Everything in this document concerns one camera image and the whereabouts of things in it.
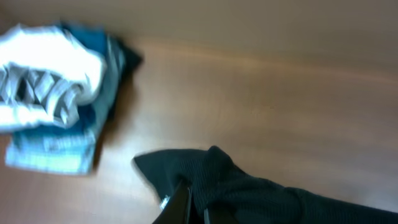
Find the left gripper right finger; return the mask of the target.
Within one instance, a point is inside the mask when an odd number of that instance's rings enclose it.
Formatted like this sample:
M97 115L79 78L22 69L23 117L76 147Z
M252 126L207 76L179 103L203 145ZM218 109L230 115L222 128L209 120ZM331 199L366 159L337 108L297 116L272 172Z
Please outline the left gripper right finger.
M205 224L238 224L238 221L225 208L210 207L204 211Z

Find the light blue denim garment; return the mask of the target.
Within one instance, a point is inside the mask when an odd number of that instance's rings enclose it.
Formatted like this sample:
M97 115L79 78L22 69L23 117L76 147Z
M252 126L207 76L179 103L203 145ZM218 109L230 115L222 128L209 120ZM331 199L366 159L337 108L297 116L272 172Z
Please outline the light blue denim garment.
M13 134L6 148L5 165L20 169L63 175L90 173L97 141L113 110L124 68L127 64L121 41L107 36L108 67L95 101L93 122L81 131L62 134L33 134L31 130Z

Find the black folded garment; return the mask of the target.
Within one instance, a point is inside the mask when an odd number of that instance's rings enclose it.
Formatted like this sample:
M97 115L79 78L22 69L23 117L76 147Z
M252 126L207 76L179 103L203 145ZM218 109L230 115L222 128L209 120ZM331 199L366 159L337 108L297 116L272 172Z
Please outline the black folded garment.
M127 81L128 78L131 78L133 76L134 72L139 68L139 66L144 61L143 56L138 52L136 52L134 49L128 47L122 39L116 38L116 45L119 47L122 56L124 57L124 64L121 66L122 70L119 76L116 96L108 112L107 121L113 121L115 118L116 105L117 105L120 88L122 87L124 82Z

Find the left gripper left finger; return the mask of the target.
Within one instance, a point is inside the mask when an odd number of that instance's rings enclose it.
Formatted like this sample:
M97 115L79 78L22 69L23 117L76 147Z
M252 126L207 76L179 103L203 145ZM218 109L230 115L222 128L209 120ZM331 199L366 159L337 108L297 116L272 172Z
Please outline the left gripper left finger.
M165 208L152 224L189 224L192 206L190 186L180 181Z

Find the black t-shirt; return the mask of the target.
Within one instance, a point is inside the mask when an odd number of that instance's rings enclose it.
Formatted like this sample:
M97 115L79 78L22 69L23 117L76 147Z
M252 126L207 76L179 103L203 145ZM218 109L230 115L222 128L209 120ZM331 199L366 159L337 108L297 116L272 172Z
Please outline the black t-shirt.
M180 181L190 186L189 223L205 223L204 211L210 207L227 209L238 223L397 223L394 212L253 177L217 146L207 151L164 149L135 156L132 161L164 208Z

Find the white Puma shirt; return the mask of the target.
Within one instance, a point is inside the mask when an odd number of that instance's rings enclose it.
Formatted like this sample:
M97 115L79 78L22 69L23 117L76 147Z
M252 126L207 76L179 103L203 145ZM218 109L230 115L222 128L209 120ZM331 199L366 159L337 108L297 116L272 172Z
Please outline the white Puma shirt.
M69 128L98 95L104 56L55 26L17 25L1 36L1 131Z

